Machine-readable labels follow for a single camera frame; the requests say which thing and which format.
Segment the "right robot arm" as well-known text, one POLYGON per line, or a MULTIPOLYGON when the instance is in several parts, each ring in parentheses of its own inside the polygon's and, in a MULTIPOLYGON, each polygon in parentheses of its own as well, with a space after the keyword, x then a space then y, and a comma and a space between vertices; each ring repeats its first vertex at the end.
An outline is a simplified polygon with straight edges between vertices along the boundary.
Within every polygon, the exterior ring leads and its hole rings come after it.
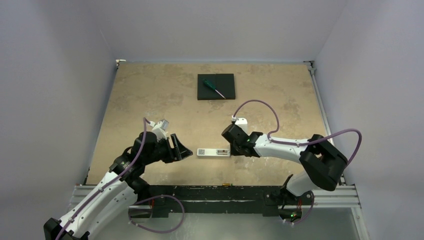
POLYGON ((303 167, 303 171, 291 176, 280 191, 282 200, 288 204, 314 189, 334 191, 348 165, 348 159, 319 134, 306 139, 272 139, 262 132, 247 134, 242 127, 232 123, 221 135, 235 156, 272 157, 303 167))

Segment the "white remote control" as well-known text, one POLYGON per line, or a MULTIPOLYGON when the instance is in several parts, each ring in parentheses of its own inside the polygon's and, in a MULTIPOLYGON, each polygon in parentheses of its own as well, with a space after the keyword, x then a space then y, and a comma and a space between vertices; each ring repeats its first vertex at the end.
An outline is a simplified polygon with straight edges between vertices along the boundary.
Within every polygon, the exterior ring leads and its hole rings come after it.
POLYGON ((196 155, 200 158, 229 158, 231 152, 223 148, 198 148, 196 155))

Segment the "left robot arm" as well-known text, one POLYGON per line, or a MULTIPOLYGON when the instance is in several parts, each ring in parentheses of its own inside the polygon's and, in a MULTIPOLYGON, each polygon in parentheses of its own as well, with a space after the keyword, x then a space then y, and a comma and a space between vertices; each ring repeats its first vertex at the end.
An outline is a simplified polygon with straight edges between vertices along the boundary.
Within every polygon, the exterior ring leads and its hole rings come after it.
POLYGON ((100 214, 111 214, 120 204, 126 206, 134 201, 136 205, 142 205, 170 198, 181 205, 181 201, 172 195, 154 195, 141 175, 151 163, 174 163, 192 155, 193 152, 175 134, 158 139, 153 132, 140 133, 133 146, 127 147, 114 160, 100 183, 77 206, 60 219, 50 218, 44 224, 45 239, 87 240, 94 233, 89 227, 100 223, 100 214))

